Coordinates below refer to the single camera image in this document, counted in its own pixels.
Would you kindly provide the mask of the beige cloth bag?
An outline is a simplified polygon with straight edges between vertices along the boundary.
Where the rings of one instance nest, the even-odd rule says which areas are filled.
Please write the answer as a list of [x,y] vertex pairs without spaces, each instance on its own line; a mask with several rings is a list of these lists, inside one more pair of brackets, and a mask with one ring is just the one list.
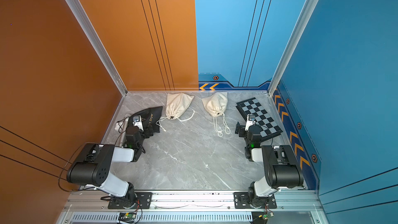
[[[227,92],[216,92],[213,95],[203,98],[202,103],[205,110],[212,116],[214,131],[219,137],[223,137],[224,134],[230,134],[231,130],[226,122],[225,111],[228,104],[228,93]],[[218,126],[218,117],[222,117],[222,124],[224,129]]]
[[180,122],[185,122],[190,120],[195,111],[193,111],[192,115],[187,119],[180,119],[180,117],[186,112],[189,108],[190,104],[192,103],[194,96],[188,95],[185,93],[176,93],[176,94],[168,94],[167,95],[167,103],[166,103],[166,110],[165,110],[165,117],[161,117],[157,122],[158,125],[163,131],[166,131],[161,122],[168,119],[168,120],[178,120]]

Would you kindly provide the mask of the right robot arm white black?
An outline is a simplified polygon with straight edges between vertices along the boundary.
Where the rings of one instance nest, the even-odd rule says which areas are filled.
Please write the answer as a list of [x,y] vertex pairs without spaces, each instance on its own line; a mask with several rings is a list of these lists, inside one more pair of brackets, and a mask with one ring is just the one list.
[[259,125],[236,125],[235,133],[246,141],[245,156],[251,162],[262,163],[264,175],[253,181],[247,192],[235,192],[235,208],[276,209],[274,194],[281,189],[292,189],[304,185],[302,169],[289,145],[263,145]]

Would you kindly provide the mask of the black drawstring dryer bag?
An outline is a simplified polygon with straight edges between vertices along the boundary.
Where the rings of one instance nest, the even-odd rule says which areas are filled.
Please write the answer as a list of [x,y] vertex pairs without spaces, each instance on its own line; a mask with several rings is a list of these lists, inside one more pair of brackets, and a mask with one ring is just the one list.
[[134,113],[129,118],[128,126],[133,125],[133,117],[134,116],[141,116],[142,125],[143,125],[144,130],[148,129],[148,126],[150,125],[150,126],[152,126],[152,129],[155,133],[159,133],[160,127],[156,124],[156,122],[158,122],[160,120],[160,118],[162,116],[162,110],[163,110],[163,107],[158,106],[158,107],[147,108],[147,109],[141,110],[137,113]]

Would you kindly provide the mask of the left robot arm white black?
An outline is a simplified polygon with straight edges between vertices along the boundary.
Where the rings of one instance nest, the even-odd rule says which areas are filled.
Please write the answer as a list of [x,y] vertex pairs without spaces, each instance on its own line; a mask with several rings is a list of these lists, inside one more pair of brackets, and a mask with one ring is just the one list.
[[101,197],[108,202],[109,209],[148,209],[152,193],[136,193],[132,183],[124,181],[110,172],[112,163],[137,162],[144,139],[153,136],[153,126],[126,128],[126,142],[120,147],[115,144],[85,144],[66,174],[69,183],[88,186],[107,194]]

